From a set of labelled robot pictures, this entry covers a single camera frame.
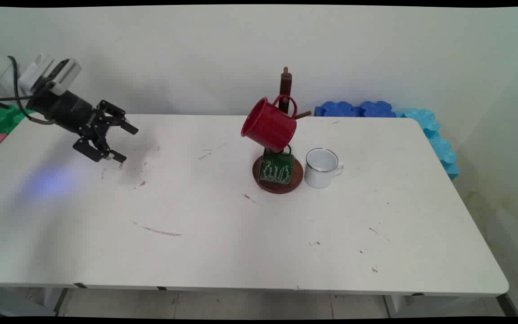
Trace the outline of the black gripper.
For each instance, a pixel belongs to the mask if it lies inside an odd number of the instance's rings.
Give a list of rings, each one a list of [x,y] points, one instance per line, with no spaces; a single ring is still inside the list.
[[[61,96],[49,91],[33,95],[27,103],[27,109],[40,113],[45,121],[54,122],[66,131],[80,136],[73,148],[94,162],[105,159],[123,163],[127,160],[127,156],[111,150],[104,137],[107,135],[107,127],[121,127],[132,135],[138,132],[128,122],[123,109],[106,100],[92,105],[70,91]],[[101,135],[94,137],[96,130]]]

